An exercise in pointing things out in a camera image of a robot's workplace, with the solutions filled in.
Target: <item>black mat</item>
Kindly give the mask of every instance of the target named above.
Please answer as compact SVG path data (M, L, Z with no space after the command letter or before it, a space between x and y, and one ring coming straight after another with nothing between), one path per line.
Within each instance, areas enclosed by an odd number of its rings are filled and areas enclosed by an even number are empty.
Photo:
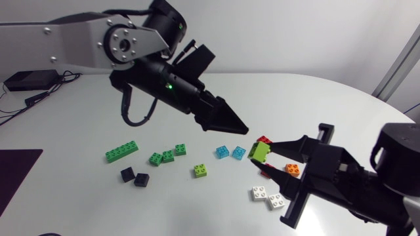
M41 153L41 149L0 150L0 216Z

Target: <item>metal pole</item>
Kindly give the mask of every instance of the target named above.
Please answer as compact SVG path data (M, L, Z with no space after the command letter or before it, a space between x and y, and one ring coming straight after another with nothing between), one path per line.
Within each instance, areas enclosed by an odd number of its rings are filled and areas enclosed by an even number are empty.
M372 96L386 102L420 59L420 24Z

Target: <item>lego brick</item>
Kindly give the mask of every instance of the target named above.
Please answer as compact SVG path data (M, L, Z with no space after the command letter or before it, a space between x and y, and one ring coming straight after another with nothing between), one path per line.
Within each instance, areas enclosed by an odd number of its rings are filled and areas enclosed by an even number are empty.
M175 155L186 155L185 144L175 145Z
M271 140L269 140L266 136L261 136L259 139L257 139L257 142L263 142L265 144L271 144Z
M221 147L216 148L216 153L219 156L219 159L229 156L229 151L226 148L226 146L221 146Z
M298 177L300 174L299 167L296 164L287 164L285 170L293 177Z
M271 210L281 209L284 207L284 200L280 193L268 196L268 204Z
M238 146L232 152L232 156L235 157L238 160L242 160L242 157L245 154L245 152L246 152L246 150L244 150L242 147Z
M153 155L149 158L149 162L150 164L158 167L160 163L162 162L162 159L163 159L162 155L158 153L153 153Z
M121 147L117 147L107 153L105 153L106 160L111 163L114 162L122 157L125 157L126 155L133 153L138 150L138 147L136 145L136 142L131 141L128 142Z
M252 200L254 201L265 201L267 193L265 192L264 186L252 187Z
M134 185L136 185L137 187L146 187L148 182L149 182L148 174L138 173L136 176L136 179L134 180Z
M194 172L196 173L196 178L207 176L207 170L204 164L196 165L194 167Z
M163 163L174 161L172 150L164 151L162 154L162 157L163 157Z
M272 165L270 165L270 164L268 164L268 163L265 163L265 165L266 166L268 166L268 167L272 167L272 168L275 168L275 167L273 167ZM264 171L261 171L261 173L260 173L261 175L263 175L263 176L265 176L265 177L267 177L267 178L271 178L267 173L265 173Z
M134 175L133 169L131 167L126 168L125 170L121 171L121 177L123 177L123 181L127 183L128 181L136 178Z
M266 155L270 153L270 146L263 142L256 142L253 144L248 157L255 159L261 163L267 160Z

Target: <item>robotic arm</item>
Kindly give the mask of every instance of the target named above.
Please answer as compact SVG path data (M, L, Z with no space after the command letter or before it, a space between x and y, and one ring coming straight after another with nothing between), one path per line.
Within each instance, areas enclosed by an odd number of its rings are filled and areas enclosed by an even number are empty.
M135 26L129 15L148 15ZM128 118L132 86L179 111L195 115L203 130L246 134L248 128L221 97L214 97L198 77L215 55L192 41L173 64L167 63L186 33L184 18L166 1L148 10L107 10L65 16L47 23L0 24L3 72L51 69L59 65L112 69L111 84L123 93L121 115ZM192 47L197 49L181 60Z
M343 147L329 145L334 127L321 124L318 139L270 144L272 152L306 163L301 179L251 160L280 187L291 201L280 218L296 228L310 194L350 211L364 222L388 226L387 236L409 235L420 230L420 128L416 124L388 123L378 137L370 172ZM375 157L379 150L379 161Z

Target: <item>lime green lego brick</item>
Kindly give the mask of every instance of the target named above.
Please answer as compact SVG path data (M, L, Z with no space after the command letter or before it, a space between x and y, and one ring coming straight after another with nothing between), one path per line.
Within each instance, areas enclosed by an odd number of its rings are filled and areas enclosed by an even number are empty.
M162 159L163 159L162 155L158 153L153 153L153 155L149 158L149 162L150 164L158 167L160 163L162 162Z
M107 153L105 153L106 160L111 163L114 162L122 157L125 157L126 155L133 153L138 150L138 147L136 145L136 142L131 141L128 142L121 147L117 147Z
M164 151L162 156L163 156L163 163L168 163L168 162L174 161L172 150Z
M248 157L263 163L266 161L266 155L268 153L270 153L270 146L268 144L256 142L252 146Z
M185 144L178 144L175 146L175 155L186 155Z
M207 170L204 164L196 165L194 171L196 172L196 178L207 176Z

